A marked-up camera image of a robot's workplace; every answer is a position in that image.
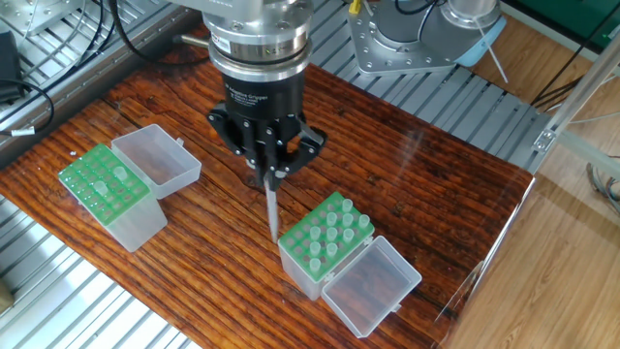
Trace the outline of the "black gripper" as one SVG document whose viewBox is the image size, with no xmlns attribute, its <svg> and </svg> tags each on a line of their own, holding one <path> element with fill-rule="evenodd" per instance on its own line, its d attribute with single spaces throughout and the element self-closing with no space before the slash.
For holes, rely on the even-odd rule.
<svg viewBox="0 0 620 349">
<path fill-rule="evenodd" d="M 271 82 L 222 78 L 224 106 L 213 108 L 206 118 L 231 152 L 245 157 L 257 182 L 276 191 L 282 178 L 307 166 L 326 145 L 323 130 L 301 124 L 305 75 Z M 289 152 L 286 143 L 296 135 L 297 148 Z"/>
</svg>

